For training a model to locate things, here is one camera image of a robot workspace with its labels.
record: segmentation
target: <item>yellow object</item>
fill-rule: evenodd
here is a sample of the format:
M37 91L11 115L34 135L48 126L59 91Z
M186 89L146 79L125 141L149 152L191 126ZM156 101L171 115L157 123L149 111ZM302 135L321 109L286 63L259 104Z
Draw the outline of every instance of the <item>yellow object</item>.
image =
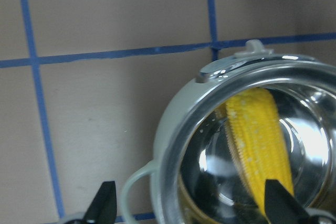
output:
M225 102L230 152L241 180L265 214L266 179L277 179L293 195L293 184L276 103L264 88L245 90Z

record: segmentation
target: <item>pot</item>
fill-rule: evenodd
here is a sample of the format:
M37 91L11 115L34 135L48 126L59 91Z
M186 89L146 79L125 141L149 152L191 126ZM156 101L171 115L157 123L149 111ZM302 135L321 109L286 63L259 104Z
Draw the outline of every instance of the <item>pot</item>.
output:
M226 139L226 119L215 113L228 98L254 87L268 89L277 104L294 197L304 207L336 214L336 68L309 56L275 54L259 40L246 46L206 65L170 102L153 160L123 188L126 223L137 223L128 192L147 175L160 224L267 223L239 179L227 141L218 141Z

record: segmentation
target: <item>metal pot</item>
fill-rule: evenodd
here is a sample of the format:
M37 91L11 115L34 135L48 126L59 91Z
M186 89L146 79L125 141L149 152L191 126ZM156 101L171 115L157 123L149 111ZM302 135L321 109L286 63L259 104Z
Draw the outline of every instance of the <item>metal pot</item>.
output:
M267 223L244 189L214 113L228 98L268 89L277 103L295 198L336 213L336 68L304 55L275 54L260 41L200 70L170 102L154 141L154 158L135 172L121 194L127 223L132 184L151 176L158 223Z

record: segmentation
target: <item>tiled surface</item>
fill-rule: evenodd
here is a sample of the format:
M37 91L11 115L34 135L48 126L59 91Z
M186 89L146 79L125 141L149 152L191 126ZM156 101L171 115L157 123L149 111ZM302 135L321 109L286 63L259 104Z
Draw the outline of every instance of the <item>tiled surface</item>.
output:
M216 0L218 40L326 33L336 0Z
M266 48L274 49L277 53L284 54L302 54L313 56L321 62L336 65L336 40L315 41L304 43L288 43L288 44L273 44L266 45ZM219 52L219 57L227 57L233 55L235 52L244 51L244 47L232 47L222 49Z
M104 180L115 180L119 194L152 159L165 107L210 60L204 49L41 67L67 214L84 211ZM148 184L145 178L131 191L135 214L152 211Z
M210 41L206 0L29 0L40 56Z
M0 0L0 60L27 58L19 0Z
M29 67L0 71L0 216L3 224L57 221Z

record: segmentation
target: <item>pot handle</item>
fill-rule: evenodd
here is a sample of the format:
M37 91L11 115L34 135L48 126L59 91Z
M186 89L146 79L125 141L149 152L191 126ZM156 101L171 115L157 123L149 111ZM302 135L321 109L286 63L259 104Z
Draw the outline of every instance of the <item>pot handle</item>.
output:
M150 161L144 167L137 170L125 183L121 191L121 212L125 223L127 224L139 224L135 218L132 216L129 205L128 205L128 193L135 182L140 178L151 175L156 171L156 162Z

